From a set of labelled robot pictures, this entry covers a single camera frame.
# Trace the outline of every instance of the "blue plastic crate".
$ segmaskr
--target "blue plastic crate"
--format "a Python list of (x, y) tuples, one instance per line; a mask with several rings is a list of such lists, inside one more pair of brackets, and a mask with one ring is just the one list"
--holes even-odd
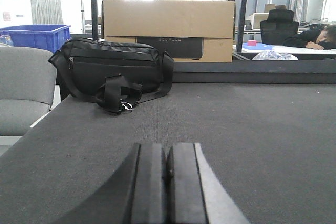
[(15, 47), (34, 47), (56, 52), (70, 39), (69, 25), (22, 25), (0, 28), (9, 31)]

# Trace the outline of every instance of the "person's hand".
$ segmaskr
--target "person's hand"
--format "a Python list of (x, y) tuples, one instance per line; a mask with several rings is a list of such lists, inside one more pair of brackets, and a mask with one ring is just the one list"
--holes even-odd
[(324, 47), (320, 46), (319, 44), (315, 44), (314, 42), (308, 42), (306, 44), (306, 48), (310, 48), (310, 49), (316, 49), (316, 50), (323, 50)]

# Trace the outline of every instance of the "gray fabric seat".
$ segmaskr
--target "gray fabric seat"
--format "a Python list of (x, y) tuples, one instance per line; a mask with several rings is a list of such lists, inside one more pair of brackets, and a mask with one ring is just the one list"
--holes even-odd
[(51, 55), (36, 48), (0, 48), (0, 136), (24, 135), (49, 111), (56, 82)]

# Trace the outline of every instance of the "strap buckle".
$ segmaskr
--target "strap buckle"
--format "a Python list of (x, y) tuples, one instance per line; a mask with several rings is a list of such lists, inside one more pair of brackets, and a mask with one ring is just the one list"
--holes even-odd
[(120, 101), (124, 111), (133, 111), (133, 106), (129, 102)]

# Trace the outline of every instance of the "cardboard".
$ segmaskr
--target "cardboard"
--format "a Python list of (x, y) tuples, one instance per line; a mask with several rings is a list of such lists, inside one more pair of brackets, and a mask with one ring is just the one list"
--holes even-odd
[(268, 13), (253, 13), (251, 16), (248, 16), (246, 20), (251, 20), (252, 30), (260, 30), (260, 22), (267, 20)]
[(287, 10), (287, 6), (286, 5), (276, 5), (275, 9), (276, 10)]
[(270, 10), (275, 9), (275, 4), (265, 4), (264, 13), (269, 13)]
[(104, 0), (106, 41), (142, 42), (175, 61), (231, 62), (233, 1)]

